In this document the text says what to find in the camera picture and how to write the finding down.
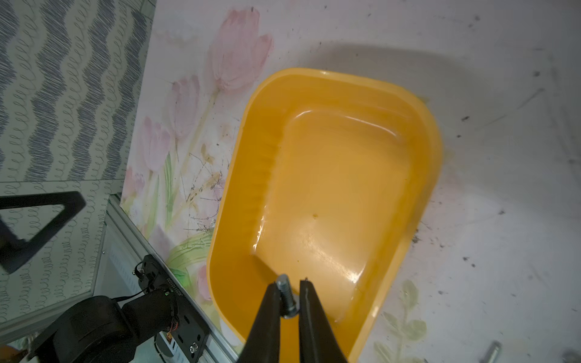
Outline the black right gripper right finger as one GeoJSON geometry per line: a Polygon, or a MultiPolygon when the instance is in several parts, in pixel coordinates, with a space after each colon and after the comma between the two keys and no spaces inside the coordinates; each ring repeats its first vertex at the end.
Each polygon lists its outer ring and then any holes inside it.
{"type": "Polygon", "coordinates": [[[308,280],[300,282],[299,343],[301,362],[347,362],[316,289],[308,280]]]}

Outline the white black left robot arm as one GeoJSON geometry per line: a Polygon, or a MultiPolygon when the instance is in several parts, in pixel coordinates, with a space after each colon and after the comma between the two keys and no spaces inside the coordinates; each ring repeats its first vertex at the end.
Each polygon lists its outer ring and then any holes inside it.
{"type": "Polygon", "coordinates": [[[197,362],[210,326],[152,255],[136,266],[133,298],[93,296],[72,306],[32,342],[40,362],[129,362],[142,343],[171,334],[188,362],[197,362]]]}

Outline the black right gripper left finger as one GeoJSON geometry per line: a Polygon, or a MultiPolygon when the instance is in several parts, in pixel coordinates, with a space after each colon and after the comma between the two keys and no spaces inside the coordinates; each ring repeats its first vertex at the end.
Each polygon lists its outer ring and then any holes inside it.
{"type": "Polygon", "coordinates": [[[279,363],[281,342],[281,294],[270,284],[237,363],[279,363]]]}

